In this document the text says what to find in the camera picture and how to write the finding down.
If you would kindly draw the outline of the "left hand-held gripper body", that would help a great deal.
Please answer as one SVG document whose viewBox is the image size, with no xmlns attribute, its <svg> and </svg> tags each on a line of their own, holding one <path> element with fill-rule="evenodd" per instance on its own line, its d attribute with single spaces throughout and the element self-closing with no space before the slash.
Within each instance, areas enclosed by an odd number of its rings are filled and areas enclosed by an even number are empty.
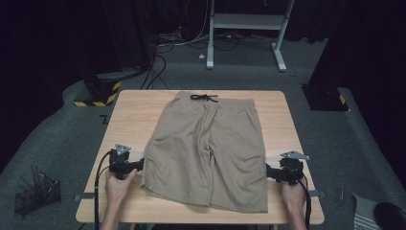
<svg viewBox="0 0 406 230">
<path fill-rule="evenodd" d="M 128 162 L 131 147 L 116 144 L 109 152 L 109 170 L 116 175 L 117 179 L 124 180 L 124 176 L 134 169 L 132 163 Z"/>
</svg>

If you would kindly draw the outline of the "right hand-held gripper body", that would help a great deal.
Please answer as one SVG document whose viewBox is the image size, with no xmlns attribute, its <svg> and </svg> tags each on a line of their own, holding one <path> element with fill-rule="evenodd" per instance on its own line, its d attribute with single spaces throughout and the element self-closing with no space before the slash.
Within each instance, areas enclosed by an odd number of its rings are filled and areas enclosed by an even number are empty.
<svg viewBox="0 0 406 230">
<path fill-rule="evenodd" d="M 282 177 L 280 181 L 296 185 L 304 177 L 304 160 L 307 161 L 310 157 L 295 150 L 284 152 L 281 157 Z"/>
</svg>

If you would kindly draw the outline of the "khaki shorts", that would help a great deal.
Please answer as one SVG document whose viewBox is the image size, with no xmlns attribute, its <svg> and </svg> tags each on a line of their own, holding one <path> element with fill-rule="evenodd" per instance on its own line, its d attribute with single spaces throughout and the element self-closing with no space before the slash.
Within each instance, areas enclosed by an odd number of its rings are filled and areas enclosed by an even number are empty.
<svg viewBox="0 0 406 230">
<path fill-rule="evenodd" d="M 142 188 L 150 193 L 234 212 L 268 211 L 265 146 L 252 99 L 178 92 L 144 156 Z"/>
</svg>

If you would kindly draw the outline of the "person's right hand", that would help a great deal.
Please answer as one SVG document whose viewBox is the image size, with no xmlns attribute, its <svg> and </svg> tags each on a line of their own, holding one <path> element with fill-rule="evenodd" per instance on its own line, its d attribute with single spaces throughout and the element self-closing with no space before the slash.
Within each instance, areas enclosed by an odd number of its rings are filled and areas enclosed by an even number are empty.
<svg viewBox="0 0 406 230">
<path fill-rule="evenodd" d="M 305 205 L 305 190 L 300 184 L 282 183 L 282 201 L 289 213 L 299 213 Z"/>
</svg>

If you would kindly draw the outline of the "person's left hand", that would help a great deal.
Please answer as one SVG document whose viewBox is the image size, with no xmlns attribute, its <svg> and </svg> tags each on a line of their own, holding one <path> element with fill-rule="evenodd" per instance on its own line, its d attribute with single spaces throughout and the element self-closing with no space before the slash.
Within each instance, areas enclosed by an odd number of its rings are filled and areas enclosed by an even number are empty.
<svg viewBox="0 0 406 230">
<path fill-rule="evenodd" d="M 132 170 L 126 179 L 118 179 L 112 172 L 105 173 L 105 190 L 107 193 L 107 202 L 109 205 L 121 205 L 126 198 L 130 185 L 136 177 L 137 170 Z"/>
</svg>

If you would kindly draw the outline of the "small metal item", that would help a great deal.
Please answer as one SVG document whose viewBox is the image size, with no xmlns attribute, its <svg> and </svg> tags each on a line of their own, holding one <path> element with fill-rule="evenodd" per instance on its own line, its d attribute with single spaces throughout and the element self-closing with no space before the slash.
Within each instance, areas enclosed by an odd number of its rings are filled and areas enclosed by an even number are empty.
<svg viewBox="0 0 406 230">
<path fill-rule="evenodd" d="M 341 183 L 335 188 L 336 200 L 343 202 L 345 200 L 345 184 Z"/>
</svg>

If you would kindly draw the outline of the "black yellow striped stand base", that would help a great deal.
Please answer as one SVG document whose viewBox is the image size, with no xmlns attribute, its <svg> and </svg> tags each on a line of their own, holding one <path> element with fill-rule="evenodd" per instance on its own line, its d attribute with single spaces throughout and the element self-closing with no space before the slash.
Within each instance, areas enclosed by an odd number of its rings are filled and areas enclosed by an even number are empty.
<svg viewBox="0 0 406 230">
<path fill-rule="evenodd" d="M 86 106 L 110 106 L 118 95 L 122 82 L 120 80 L 101 80 L 97 76 L 85 79 L 79 87 L 74 105 Z"/>
</svg>

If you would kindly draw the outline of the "dark curtain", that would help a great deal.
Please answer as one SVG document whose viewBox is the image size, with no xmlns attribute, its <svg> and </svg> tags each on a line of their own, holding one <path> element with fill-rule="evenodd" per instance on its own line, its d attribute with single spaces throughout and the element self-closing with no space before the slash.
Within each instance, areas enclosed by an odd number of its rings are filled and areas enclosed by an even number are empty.
<svg viewBox="0 0 406 230">
<path fill-rule="evenodd" d="M 0 0 L 0 172 L 22 142 L 63 106 L 69 85 L 92 78 L 69 0 Z"/>
<path fill-rule="evenodd" d="M 406 188 L 406 0 L 347 0 L 308 87 L 347 87 Z"/>
</svg>

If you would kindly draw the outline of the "white metal desk frame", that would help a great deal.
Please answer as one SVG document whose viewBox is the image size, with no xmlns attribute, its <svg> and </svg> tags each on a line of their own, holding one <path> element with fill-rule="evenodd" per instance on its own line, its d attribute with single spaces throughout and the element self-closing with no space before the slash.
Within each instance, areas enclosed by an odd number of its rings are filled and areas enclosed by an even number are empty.
<svg viewBox="0 0 406 230">
<path fill-rule="evenodd" d="M 215 0 L 211 0 L 209 41 L 206 57 L 206 68 L 214 68 L 214 30 L 215 29 L 242 29 L 278 31 L 277 41 L 271 44 L 272 52 L 281 72 L 286 72 L 287 67 L 282 57 L 281 46 L 284 34 L 290 19 L 295 0 L 288 0 L 284 14 L 236 14 L 217 13 L 214 11 Z"/>
</svg>

